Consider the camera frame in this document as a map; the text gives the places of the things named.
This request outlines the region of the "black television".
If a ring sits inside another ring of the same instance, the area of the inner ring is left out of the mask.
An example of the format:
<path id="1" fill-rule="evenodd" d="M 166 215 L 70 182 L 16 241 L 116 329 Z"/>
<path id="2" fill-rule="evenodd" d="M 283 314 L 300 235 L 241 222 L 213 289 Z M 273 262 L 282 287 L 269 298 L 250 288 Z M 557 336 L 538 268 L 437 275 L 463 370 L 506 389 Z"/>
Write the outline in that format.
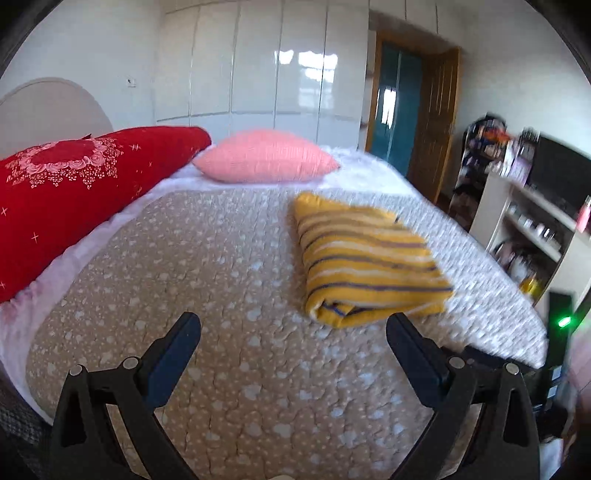
<path id="1" fill-rule="evenodd" d="M 590 196 L 590 158 L 541 135 L 527 185 L 575 218 Z"/>

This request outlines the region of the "white tv cabinet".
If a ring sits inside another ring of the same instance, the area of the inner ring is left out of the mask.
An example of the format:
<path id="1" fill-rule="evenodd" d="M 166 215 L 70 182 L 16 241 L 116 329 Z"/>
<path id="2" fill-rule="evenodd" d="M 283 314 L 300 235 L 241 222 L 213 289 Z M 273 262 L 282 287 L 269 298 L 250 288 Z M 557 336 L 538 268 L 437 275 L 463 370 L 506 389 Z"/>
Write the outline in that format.
<path id="1" fill-rule="evenodd" d="M 470 234 L 543 315 L 553 291 L 590 293 L 590 235 L 535 190 L 488 176 Z"/>

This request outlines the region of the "beige bed headboard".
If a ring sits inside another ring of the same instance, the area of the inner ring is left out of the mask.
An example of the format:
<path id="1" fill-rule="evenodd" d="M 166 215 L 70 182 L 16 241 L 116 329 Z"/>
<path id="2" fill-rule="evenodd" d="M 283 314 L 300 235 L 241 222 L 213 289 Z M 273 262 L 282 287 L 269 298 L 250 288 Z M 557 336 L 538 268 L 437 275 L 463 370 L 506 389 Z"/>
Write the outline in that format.
<path id="1" fill-rule="evenodd" d="M 13 89 L 1 98 L 0 115 L 2 158 L 31 146 L 113 131 L 94 97 L 61 78 L 39 78 Z"/>

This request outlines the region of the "red embroidered pillow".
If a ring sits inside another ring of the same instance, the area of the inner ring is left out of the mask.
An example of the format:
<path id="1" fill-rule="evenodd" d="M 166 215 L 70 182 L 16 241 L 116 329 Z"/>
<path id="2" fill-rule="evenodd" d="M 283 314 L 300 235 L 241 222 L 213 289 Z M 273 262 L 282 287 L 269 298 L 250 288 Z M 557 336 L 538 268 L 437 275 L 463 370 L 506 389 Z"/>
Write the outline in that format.
<path id="1" fill-rule="evenodd" d="M 29 147 L 1 162 L 1 299 L 211 145 L 199 127 L 150 126 Z"/>

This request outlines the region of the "cluttered shoe rack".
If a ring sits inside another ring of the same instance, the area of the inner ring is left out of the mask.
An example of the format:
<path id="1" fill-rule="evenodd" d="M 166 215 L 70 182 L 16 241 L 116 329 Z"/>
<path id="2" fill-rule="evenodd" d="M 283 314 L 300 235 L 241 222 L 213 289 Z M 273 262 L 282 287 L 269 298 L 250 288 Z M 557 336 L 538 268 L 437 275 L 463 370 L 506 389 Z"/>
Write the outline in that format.
<path id="1" fill-rule="evenodd" d="M 503 161 L 509 140 L 506 121 L 491 112 L 471 123 L 463 134 L 461 165 L 448 213 L 466 231 L 476 216 L 489 167 Z"/>

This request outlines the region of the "beige heart-pattern quilt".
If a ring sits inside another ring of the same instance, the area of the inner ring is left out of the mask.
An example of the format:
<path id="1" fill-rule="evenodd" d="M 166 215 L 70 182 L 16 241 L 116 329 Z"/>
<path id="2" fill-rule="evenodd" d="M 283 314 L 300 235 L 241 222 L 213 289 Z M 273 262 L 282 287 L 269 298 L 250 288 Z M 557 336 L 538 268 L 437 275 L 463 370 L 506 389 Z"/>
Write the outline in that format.
<path id="1" fill-rule="evenodd" d="M 117 366 L 191 311 L 201 339 L 157 412 L 202 479 L 386 479 L 423 407 L 385 325 L 335 330 L 304 314 L 293 190 L 169 194 L 122 227 L 52 309 L 29 350 L 53 414 L 69 369 Z"/>

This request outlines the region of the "white bed sheet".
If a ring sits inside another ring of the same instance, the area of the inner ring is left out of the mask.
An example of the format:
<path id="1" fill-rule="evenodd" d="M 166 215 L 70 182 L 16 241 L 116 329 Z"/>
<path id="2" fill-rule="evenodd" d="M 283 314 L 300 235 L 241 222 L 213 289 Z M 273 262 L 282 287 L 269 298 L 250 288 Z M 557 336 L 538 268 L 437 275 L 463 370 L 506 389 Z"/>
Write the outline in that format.
<path id="1" fill-rule="evenodd" d="M 125 224 L 157 199 L 177 191 L 214 192 L 224 190 L 342 189 L 417 198 L 418 191 L 388 163 L 355 149 L 325 146 L 339 162 L 339 170 L 304 183 L 223 184 L 204 177 L 189 164 L 160 181 L 148 193 L 132 201 L 121 212 L 109 216 L 87 236 L 70 246 L 13 299 L 1 304 L 1 373 L 22 401 L 47 423 L 44 413 L 32 399 L 25 379 L 28 351 L 33 338 L 54 306 L 63 298 L 81 270 Z"/>

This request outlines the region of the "white glossy wardrobe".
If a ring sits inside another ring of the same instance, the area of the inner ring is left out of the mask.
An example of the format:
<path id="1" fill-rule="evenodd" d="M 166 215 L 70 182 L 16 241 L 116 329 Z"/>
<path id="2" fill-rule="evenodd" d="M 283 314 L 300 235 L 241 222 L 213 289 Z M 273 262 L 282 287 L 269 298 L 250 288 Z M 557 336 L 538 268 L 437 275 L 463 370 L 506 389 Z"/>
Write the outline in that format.
<path id="1" fill-rule="evenodd" d="M 164 1 L 154 120 L 360 144 L 367 1 Z"/>

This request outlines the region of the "pink pillow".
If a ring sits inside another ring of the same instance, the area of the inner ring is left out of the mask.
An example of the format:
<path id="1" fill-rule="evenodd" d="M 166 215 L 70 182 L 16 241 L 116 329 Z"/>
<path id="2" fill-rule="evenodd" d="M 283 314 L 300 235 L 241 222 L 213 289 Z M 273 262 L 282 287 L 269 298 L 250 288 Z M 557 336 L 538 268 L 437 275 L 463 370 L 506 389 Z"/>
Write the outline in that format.
<path id="1" fill-rule="evenodd" d="M 239 132 L 192 162 L 204 176 L 231 184 L 308 182 L 339 170 L 318 145 L 279 130 Z"/>

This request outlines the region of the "black desk clock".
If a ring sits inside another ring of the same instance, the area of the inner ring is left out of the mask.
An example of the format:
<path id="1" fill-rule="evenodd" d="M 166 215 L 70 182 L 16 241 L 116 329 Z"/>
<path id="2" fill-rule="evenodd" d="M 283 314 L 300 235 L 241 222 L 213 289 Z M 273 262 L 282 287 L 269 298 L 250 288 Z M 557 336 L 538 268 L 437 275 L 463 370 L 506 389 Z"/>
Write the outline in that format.
<path id="1" fill-rule="evenodd" d="M 532 163 L 538 142 L 539 133 L 535 129 L 524 129 L 518 137 L 517 157 Z"/>

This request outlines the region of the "pink bottle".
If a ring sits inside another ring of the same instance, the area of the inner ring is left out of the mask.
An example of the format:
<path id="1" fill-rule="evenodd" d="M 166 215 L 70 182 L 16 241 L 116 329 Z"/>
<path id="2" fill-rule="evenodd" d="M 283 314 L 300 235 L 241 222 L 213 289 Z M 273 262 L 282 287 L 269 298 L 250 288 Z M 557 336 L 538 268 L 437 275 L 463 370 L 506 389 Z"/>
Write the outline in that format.
<path id="1" fill-rule="evenodd" d="M 577 220 L 576 220 L 576 230 L 580 233 L 585 233 L 587 226 L 589 224 L 591 216 L 591 197 L 587 196 L 583 205 L 581 206 Z"/>

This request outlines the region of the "purple small clock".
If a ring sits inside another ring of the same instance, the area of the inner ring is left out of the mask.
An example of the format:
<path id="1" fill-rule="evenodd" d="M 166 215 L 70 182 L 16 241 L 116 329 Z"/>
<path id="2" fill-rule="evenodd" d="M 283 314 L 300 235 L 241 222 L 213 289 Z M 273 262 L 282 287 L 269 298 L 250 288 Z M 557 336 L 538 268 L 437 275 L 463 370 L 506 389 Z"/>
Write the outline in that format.
<path id="1" fill-rule="evenodd" d="M 520 186 L 524 186 L 529 178 L 532 168 L 532 161 L 518 155 L 514 158 L 506 178 Z"/>

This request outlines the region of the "yellow striped cloth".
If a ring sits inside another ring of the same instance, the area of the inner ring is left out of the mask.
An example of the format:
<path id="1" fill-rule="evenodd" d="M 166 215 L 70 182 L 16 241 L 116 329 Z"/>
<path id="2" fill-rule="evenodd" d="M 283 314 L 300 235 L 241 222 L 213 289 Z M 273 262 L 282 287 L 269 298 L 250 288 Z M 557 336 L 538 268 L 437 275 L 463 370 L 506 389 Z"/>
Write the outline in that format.
<path id="1" fill-rule="evenodd" d="M 429 316 L 453 296 L 426 240 L 393 212 L 304 192 L 294 220 L 312 320 L 349 328 L 396 313 Z"/>

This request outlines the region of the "brown wooden door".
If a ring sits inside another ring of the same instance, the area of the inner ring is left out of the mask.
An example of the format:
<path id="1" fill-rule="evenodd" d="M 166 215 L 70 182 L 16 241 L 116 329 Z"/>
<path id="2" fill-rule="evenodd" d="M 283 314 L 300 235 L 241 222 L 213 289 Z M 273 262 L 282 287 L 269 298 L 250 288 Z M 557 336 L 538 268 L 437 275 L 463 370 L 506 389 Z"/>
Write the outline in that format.
<path id="1" fill-rule="evenodd" d="M 423 58 L 421 101 L 407 178 L 435 203 L 442 189 L 459 105 L 461 50 Z"/>

